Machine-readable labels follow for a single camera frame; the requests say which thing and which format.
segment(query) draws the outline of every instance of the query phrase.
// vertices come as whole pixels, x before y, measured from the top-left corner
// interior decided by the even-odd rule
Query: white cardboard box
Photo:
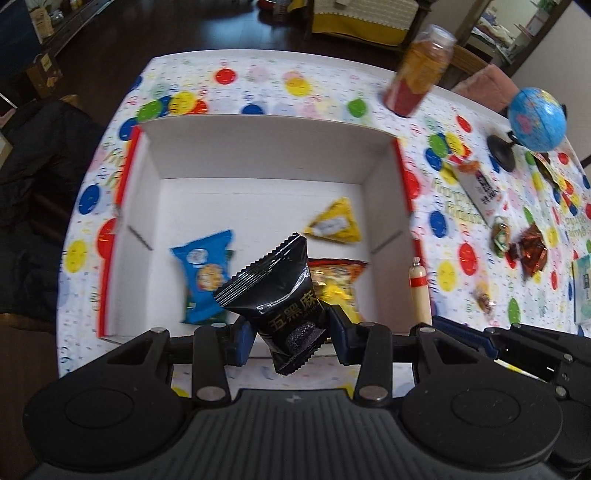
[[[313,258],[369,262],[355,284],[366,320],[405,333],[413,243],[394,137],[339,122],[284,116],[185,115],[142,124],[125,187],[106,298],[105,337],[153,326],[191,335],[186,281],[171,247],[231,229],[229,274],[350,198],[363,240],[308,240]],[[333,353],[331,346],[321,354]],[[251,356],[267,356],[257,338]]]

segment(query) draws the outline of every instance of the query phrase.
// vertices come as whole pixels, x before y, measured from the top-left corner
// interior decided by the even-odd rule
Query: blue package
[[[226,247],[231,241],[232,231],[226,230],[170,249],[183,265],[195,302],[189,323],[198,324],[223,311],[212,293],[228,280]]]

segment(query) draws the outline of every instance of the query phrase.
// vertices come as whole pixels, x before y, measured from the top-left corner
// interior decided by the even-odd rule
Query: yellow snack bag
[[[361,241],[361,232],[347,197],[335,200],[306,227],[304,233],[347,244]]]

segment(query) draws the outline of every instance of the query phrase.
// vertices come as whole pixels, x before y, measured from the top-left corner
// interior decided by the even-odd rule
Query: table
[[[393,72],[360,63],[279,51],[201,51],[153,59],[111,120],[72,214],[60,273],[60,375],[114,347],[95,336],[103,256],[112,246],[115,228],[113,198],[132,127],[165,115],[303,116],[396,135],[412,210],[410,228],[423,246],[435,313],[478,329],[522,321],[582,335],[573,322],[569,266],[573,256],[591,251],[591,192],[568,141],[551,153],[564,181],[565,193],[559,195],[542,179],[525,149],[515,149],[513,174],[489,158],[486,136],[509,131],[505,118],[435,88],[415,117],[401,119],[381,102],[392,76]],[[541,274],[523,281],[520,265],[491,252],[488,228],[444,162],[456,157],[478,158],[485,173],[507,192],[506,215],[516,237],[531,221],[538,222],[550,247]],[[494,318],[476,306],[473,290],[479,284],[497,301]],[[243,367],[248,373],[241,374],[248,377],[244,385],[268,383],[267,374],[274,375],[269,365],[265,359],[250,360]],[[232,372],[229,368],[231,388],[241,384],[233,382]],[[176,370],[177,388],[184,389],[182,379],[188,375],[186,369]],[[299,374],[282,377],[281,382],[284,388],[297,388],[303,378],[314,376],[324,379],[328,388],[350,384],[351,375],[356,369],[337,366],[334,358],[314,358]],[[412,384],[408,368],[396,369],[394,376],[395,389]]]

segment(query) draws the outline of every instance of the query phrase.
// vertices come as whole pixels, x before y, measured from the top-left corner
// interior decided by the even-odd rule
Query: dark wooden floor
[[[57,95],[77,93],[84,110],[106,125],[133,80],[153,58],[216,48],[264,48],[339,57],[394,69],[388,50],[328,35],[304,41],[298,13],[273,25],[270,12],[240,0],[115,0],[61,51]]]

